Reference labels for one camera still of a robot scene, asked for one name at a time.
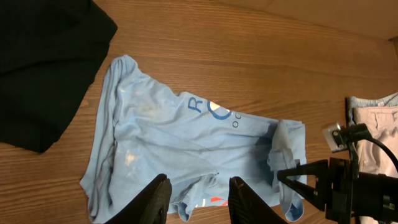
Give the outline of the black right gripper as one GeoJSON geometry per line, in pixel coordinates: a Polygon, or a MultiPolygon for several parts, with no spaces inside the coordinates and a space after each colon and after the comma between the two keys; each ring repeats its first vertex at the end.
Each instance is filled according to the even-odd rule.
{"type": "Polygon", "coordinates": [[[370,174],[359,170],[355,144],[367,140],[379,146],[397,168],[397,158],[377,139],[365,124],[341,127],[334,124],[324,130],[333,153],[348,151],[349,159],[331,158],[296,168],[280,170],[278,180],[301,195],[318,210],[326,212],[329,220],[349,223],[352,217],[371,217],[382,223],[397,221],[397,178],[384,174],[370,174]],[[315,188],[290,176],[314,175],[315,188]]]}

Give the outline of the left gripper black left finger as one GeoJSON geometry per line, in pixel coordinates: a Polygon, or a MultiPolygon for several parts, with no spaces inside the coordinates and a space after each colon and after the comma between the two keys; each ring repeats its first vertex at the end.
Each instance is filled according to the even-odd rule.
{"type": "Polygon", "coordinates": [[[171,194],[170,179],[159,174],[106,224],[165,224],[171,194]]]}

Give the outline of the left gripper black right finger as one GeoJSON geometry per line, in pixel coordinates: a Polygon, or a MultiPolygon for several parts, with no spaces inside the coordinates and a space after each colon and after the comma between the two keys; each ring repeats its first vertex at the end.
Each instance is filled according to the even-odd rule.
{"type": "Polygon", "coordinates": [[[287,224],[240,177],[229,180],[228,208],[231,224],[287,224]]]}

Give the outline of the light blue printed t-shirt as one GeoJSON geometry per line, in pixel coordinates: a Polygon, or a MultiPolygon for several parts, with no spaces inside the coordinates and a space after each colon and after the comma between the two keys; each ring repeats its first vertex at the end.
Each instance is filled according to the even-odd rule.
{"type": "Polygon", "coordinates": [[[196,207],[225,206],[229,180],[242,178],[291,222],[303,202],[277,173],[304,164],[305,125],[228,110],[189,92],[174,93],[128,55],[104,78],[91,157],[80,184],[89,218],[105,223],[157,175],[172,184],[170,213],[188,221],[196,207]]]}

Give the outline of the beige shorts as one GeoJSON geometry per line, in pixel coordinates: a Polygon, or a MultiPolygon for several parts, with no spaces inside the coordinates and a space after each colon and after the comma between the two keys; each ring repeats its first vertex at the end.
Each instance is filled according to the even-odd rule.
{"type": "MultiPolygon", "coordinates": [[[[348,125],[365,124],[371,136],[397,155],[397,93],[378,100],[350,96],[346,99],[348,125]]],[[[370,174],[397,177],[397,169],[389,156],[367,140],[356,144],[359,170],[370,174]]]]}

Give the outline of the black folded t-shirt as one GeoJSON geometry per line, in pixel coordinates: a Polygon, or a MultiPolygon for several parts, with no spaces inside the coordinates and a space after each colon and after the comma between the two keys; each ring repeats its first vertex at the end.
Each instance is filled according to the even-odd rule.
{"type": "Polygon", "coordinates": [[[35,152],[57,142],[117,28],[92,0],[1,0],[1,141],[35,152]]]}

